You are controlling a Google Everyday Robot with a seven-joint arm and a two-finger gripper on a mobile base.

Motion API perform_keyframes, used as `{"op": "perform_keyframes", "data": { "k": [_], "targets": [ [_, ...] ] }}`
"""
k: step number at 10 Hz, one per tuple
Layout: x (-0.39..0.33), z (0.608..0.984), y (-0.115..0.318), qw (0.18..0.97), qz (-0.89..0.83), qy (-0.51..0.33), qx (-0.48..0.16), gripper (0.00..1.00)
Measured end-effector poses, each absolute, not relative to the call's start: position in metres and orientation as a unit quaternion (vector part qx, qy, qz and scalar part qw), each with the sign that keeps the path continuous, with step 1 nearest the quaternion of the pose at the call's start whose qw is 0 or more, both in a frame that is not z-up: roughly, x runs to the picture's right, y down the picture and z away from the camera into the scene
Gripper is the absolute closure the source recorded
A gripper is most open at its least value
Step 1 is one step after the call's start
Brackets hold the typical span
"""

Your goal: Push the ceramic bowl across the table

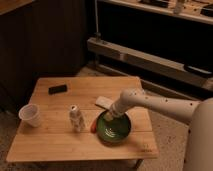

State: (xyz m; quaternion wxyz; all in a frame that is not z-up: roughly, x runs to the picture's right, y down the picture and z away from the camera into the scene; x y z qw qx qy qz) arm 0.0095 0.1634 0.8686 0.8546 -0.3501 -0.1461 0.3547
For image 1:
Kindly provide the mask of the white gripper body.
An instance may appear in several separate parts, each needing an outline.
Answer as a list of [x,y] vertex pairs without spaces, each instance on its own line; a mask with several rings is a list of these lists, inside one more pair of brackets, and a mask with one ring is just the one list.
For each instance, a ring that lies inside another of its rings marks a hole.
[[112,103],[109,111],[113,117],[118,118],[124,115],[128,109],[129,106],[125,105],[120,99],[118,99]]

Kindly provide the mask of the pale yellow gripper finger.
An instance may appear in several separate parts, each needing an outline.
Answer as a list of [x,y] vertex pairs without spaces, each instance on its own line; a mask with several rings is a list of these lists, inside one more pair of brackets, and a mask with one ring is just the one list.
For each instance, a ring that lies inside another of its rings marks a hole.
[[106,121],[112,121],[114,119],[113,115],[110,112],[106,112],[103,116]]

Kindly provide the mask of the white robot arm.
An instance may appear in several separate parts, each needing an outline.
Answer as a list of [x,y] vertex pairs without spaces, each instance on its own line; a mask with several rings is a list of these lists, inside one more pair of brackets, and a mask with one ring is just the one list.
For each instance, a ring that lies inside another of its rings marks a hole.
[[107,119],[118,118],[139,106],[189,125],[183,171],[213,171],[213,98],[192,101],[149,96],[140,89],[125,89],[117,100],[106,100]]

